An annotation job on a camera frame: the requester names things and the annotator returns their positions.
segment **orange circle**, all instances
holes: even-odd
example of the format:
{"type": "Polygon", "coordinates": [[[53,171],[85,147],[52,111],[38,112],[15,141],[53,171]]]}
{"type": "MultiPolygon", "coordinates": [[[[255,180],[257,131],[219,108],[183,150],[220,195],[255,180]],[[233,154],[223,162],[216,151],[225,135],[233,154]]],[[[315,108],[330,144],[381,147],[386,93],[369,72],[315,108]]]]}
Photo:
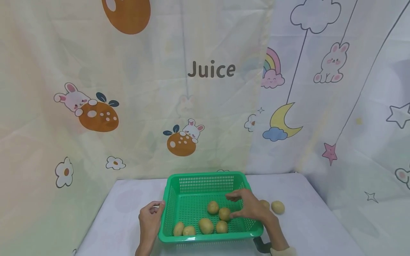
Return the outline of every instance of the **orange circle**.
{"type": "Polygon", "coordinates": [[[112,106],[106,103],[97,102],[94,106],[86,103],[81,107],[81,109],[83,110],[83,114],[79,116],[78,119],[80,120],[80,123],[88,130],[107,132],[113,131],[118,127],[118,115],[112,106]],[[89,111],[95,111],[96,113],[90,117],[88,115],[89,111]],[[109,118],[104,115],[100,115],[101,113],[107,112],[110,113],[109,118]]]}
{"type": "Polygon", "coordinates": [[[188,139],[186,137],[182,138],[182,140],[184,141],[183,143],[178,143],[181,140],[179,133],[175,133],[169,136],[168,141],[166,142],[168,150],[176,156],[189,156],[194,153],[196,144],[192,142],[191,136],[188,136],[187,134],[187,137],[188,139]]]}
{"type": "Polygon", "coordinates": [[[137,34],[145,29],[151,16],[149,0],[113,0],[115,10],[111,11],[106,0],[102,0],[105,14],[111,24],[120,32],[137,34]]]}

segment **small potato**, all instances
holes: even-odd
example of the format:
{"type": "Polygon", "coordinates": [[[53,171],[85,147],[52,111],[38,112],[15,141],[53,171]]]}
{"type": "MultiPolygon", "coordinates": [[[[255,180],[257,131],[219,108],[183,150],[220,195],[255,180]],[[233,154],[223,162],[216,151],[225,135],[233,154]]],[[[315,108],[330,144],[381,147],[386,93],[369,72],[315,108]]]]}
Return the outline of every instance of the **small potato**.
{"type": "Polygon", "coordinates": [[[184,230],[182,231],[182,235],[183,236],[195,236],[196,235],[195,228],[193,226],[185,227],[184,230]]]}
{"type": "Polygon", "coordinates": [[[266,201],[266,200],[259,200],[259,202],[261,202],[266,209],[268,209],[268,210],[270,209],[270,204],[269,204],[268,201],[266,201]]]}
{"type": "Polygon", "coordinates": [[[285,205],[281,201],[272,202],[272,210],[276,214],[283,214],[285,212],[285,205]]]}
{"type": "Polygon", "coordinates": [[[216,232],[218,234],[228,233],[228,223],[223,220],[218,221],[216,224],[216,232]]]}
{"type": "Polygon", "coordinates": [[[214,232],[214,224],[208,218],[202,218],[199,223],[199,229],[201,230],[202,234],[209,235],[214,232]]]}
{"type": "Polygon", "coordinates": [[[226,207],[219,209],[219,218],[223,221],[230,221],[230,210],[226,207]]]}
{"type": "Polygon", "coordinates": [[[214,214],[217,214],[218,211],[219,211],[219,205],[218,205],[218,203],[215,202],[215,201],[209,202],[209,204],[208,204],[208,212],[209,212],[209,214],[214,215],[214,214]]]}
{"type": "Polygon", "coordinates": [[[185,225],[181,221],[178,222],[174,227],[174,236],[182,236],[182,231],[184,230],[185,225]]]}

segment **right hand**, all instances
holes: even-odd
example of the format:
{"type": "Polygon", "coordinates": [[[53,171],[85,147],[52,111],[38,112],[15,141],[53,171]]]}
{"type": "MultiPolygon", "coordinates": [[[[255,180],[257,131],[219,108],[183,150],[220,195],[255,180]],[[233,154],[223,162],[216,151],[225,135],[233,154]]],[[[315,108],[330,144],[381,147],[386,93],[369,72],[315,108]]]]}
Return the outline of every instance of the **right hand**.
{"type": "Polygon", "coordinates": [[[225,195],[226,199],[237,202],[242,199],[244,206],[242,210],[231,213],[231,219],[238,217],[249,218],[253,220],[263,221],[267,217],[271,217],[273,214],[269,209],[266,209],[263,204],[256,198],[252,191],[242,188],[225,195]]]}

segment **green plastic basket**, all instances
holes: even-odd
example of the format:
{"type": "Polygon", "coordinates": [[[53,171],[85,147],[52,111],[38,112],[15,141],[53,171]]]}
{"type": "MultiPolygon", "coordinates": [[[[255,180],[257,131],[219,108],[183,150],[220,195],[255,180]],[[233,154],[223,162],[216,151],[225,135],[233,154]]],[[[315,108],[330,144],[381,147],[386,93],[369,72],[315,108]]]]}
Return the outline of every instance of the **green plastic basket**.
{"type": "Polygon", "coordinates": [[[235,189],[251,189],[246,177],[241,172],[207,172],[174,174],[168,178],[164,200],[166,202],[162,215],[161,228],[158,237],[165,243],[205,242],[246,239],[261,236],[263,225],[259,221],[247,218],[236,218],[228,222],[228,233],[203,235],[198,222],[209,218],[214,226],[219,221],[218,214],[210,215],[207,206],[210,201],[216,201],[219,208],[228,207],[231,212],[239,211],[243,201],[231,202],[225,194],[235,189]],[[196,236],[173,236],[177,222],[185,226],[194,226],[196,236]]]}

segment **table surface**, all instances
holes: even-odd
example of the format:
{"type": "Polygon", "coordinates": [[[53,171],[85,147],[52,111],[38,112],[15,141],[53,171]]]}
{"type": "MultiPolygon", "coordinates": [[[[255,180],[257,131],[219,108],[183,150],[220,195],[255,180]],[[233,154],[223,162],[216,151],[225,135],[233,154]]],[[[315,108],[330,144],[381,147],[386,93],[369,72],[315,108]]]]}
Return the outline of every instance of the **table surface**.
{"type": "MultiPolygon", "coordinates": [[[[268,202],[280,200],[285,213],[279,215],[283,233],[298,256],[364,256],[358,245],[299,173],[247,175],[253,193],[268,202]]],[[[134,256],[139,244],[140,208],[162,200],[166,179],[118,180],[76,256],[134,256]]],[[[269,238],[262,235],[264,242],[269,238]]],[[[252,240],[188,244],[155,243],[152,255],[266,255],[252,240]]]]}

